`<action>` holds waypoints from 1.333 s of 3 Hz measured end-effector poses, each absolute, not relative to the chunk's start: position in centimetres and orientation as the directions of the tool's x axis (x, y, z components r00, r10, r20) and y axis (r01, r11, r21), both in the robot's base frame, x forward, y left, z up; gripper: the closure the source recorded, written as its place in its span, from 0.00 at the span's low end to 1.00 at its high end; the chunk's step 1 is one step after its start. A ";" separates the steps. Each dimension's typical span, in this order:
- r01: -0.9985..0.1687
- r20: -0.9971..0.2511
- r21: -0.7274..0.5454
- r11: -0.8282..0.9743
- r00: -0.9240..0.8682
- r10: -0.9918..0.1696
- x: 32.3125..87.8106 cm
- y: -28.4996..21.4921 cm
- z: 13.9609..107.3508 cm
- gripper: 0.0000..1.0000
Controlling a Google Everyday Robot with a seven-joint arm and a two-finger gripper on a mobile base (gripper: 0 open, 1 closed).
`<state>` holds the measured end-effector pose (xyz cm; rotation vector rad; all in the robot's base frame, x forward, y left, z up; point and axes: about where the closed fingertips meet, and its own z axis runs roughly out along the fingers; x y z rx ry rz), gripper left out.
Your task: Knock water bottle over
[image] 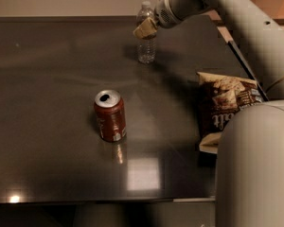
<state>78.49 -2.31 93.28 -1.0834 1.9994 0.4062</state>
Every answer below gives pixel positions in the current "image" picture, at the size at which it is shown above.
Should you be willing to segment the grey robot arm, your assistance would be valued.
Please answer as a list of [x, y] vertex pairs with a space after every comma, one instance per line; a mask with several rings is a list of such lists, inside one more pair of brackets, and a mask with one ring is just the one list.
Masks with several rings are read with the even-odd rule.
[[267, 101], [223, 130], [216, 173], [216, 227], [284, 227], [284, 30], [250, 0], [160, 0], [155, 23], [170, 28], [216, 10]]

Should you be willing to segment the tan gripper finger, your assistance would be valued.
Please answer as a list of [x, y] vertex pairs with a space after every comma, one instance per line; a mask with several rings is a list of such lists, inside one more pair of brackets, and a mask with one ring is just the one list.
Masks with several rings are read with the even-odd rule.
[[157, 22], [153, 18], [148, 17], [137, 22], [136, 29], [133, 31], [133, 35], [137, 39], [148, 39], [154, 36], [157, 30]]

